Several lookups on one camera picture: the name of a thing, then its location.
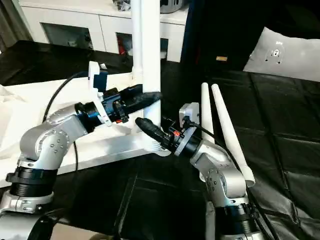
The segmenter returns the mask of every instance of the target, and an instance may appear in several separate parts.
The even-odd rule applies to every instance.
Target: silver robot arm
[[[110,122],[127,122],[129,114],[160,100],[160,92],[142,92],[142,85],[104,92],[102,106]],[[53,113],[21,138],[21,155],[12,183],[0,202],[0,240],[48,240],[53,222],[44,213],[53,201],[53,186],[64,156],[80,137],[105,123],[93,102],[77,103]]]
[[[195,104],[185,104],[181,108],[181,127],[184,119],[199,123],[199,106]],[[222,147],[195,136],[194,126],[181,130],[172,125],[165,133],[147,118],[137,118],[135,122],[162,147],[176,156],[189,158],[190,163],[202,173],[215,208],[216,221],[212,222],[215,234],[210,235],[210,240],[264,239],[255,223],[259,215],[249,203],[245,178]]]
[[[56,111],[43,124],[28,130],[20,141],[17,170],[7,176],[12,186],[2,197],[0,214],[43,212],[53,200],[52,187],[69,147],[87,134],[73,105]]]

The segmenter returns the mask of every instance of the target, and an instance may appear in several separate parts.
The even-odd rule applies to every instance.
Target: black leather surface
[[[0,84],[67,78],[89,60],[107,62],[111,73],[132,67],[115,54],[19,42],[0,55]],[[173,119],[184,103],[200,101],[202,82],[219,84],[255,175],[252,191],[280,239],[320,239],[320,83],[232,71],[202,76],[172,62],[161,74],[162,114]],[[212,114],[222,140],[214,104]],[[72,177],[58,176],[55,207],[69,206]],[[187,159],[149,154],[81,170],[68,218],[131,240],[204,239],[204,189]]]

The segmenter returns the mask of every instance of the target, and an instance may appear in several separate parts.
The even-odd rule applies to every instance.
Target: black wire
[[[60,91],[74,78],[78,78],[78,77],[83,77],[84,74],[87,74],[87,71],[80,71],[77,72],[75,74],[73,74],[72,76],[68,77],[60,86],[59,88],[54,92],[54,94],[52,95],[48,105],[46,106],[44,115],[43,115],[43,119],[42,122],[44,123],[47,120],[47,116],[48,116],[48,112],[50,110],[50,107],[52,105],[52,103],[54,102],[55,98],[57,97],[57,95],[60,93]]]
[[[44,111],[44,115],[43,115],[43,119],[42,122],[44,123],[47,120],[47,116],[50,110],[50,107],[52,105],[52,103],[54,102],[55,98],[57,97],[57,95],[60,93],[60,91],[74,78],[79,78],[79,77],[83,77],[84,75],[88,76],[88,72],[87,71],[80,71],[77,72],[75,74],[73,74],[72,76],[68,77],[60,86],[59,88],[54,92],[54,94],[52,95],[48,105],[46,106],[46,109]],[[78,178],[78,169],[79,169],[79,158],[78,158],[78,149],[77,149],[77,145],[76,142],[73,143],[73,148],[74,148],[74,154],[75,154],[75,170],[74,170],[74,175],[73,175],[73,179],[72,179],[72,189],[73,189],[73,195],[76,195],[76,186],[77,186],[77,178]],[[64,216],[65,214],[61,214],[60,216],[56,217],[56,220],[54,222],[54,225],[56,225],[58,223],[58,221]]]
[[[190,122],[187,121],[186,124],[190,127],[196,127],[197,129],[200,129],[201,131],[203,131],[204,133],[208,134],[210,137],[214,138],[215,142],[220,145],[220,147],[224,148],[224,150],[226,151],[226,153],[230,156],[231,160],[233,161],[235,167],[241,172],[241,169],[235,159],[235,157],[233,156],[233,154],[230,152],[230,150],[224,145],[222,144],[219,140],[217,140],[215,138],[215,135],[213,133],[211,133],[210,131],[208,131],[207,129],[205,129],[204,127],[200,126],[199,124],[196,124],[194,122]],[[279,237],[274,229],[274,227],[271,225],[269,219],[267,218],[264,210],[262,209],[262,207],[260,206],[260,204],[258,203],[256,197],[253,195],[253,193],[251,192],[251,190],[248,188],[248,186],[246,186],[246,191],[248,193],[248,198],[250,200],[250,202],[253,202],[254,205],[256,206],[256,208],[258,209],[258,211],[260,212],[265,224],[267,225],[268,229],[270,230],[273,238],[275,240],[279,240]],[[269,236],[269,234],[267,233],[267,231],[264,229],[262,223],[260,222],[259,219],[255,220],[257,225],[259,226],[259,228],[261,229],[262,233],[268,238],[271,239],[271,237]]]

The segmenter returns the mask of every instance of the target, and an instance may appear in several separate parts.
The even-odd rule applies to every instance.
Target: white foam cylinder
[[[217,84],[213,84],[211,88],[226,147],[229,149],[236,162],[238,163],[247,186],[252,187],[253,185],[255,185],[256,180],[251,168],[247,165],[244,153],[242,152],[238,137],[236,135],[236,131],[231,122],[219,86]]]
[[[160,76],[160,4],[158,0],[141,0],[142,66],[143,92],[161,91]],[[161,124],[160,101],[143,110],[143,117],[155,125]],[[161,145],[145,136],[145,150],[156,152]]]
[[[212,122],[211,115],[209,86],[206,82],[201,84],[201,126],[207,129],[210,133],[214,133],[214,125]],[[202,132],[202,138],[212,143],[215,143],[215,139],[206,134],[205,132]]]
[[[141,0],[131,0],[131,19],[132,19],[132,49],[133,67],[132,77],[136,84],[143,83],[142,65],[142,18]]]

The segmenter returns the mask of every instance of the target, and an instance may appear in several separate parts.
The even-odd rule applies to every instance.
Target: white bracket
[[[89,92],[92,97],[92,101],[99,113],[99,120],[102,124],[106,124],[108,127],[112,125],[112,122],[110,118],[108,117],[108,114],[106,113],[106,110],[104,106],[102,105],[103,99],[103,92],[99,92],[97,88],[94,88],[94,80],[95,75],[100,74],[100,66],[96,61],[90,61],[89,62],[89,71],[88,71],[88,80],[89,80]]]

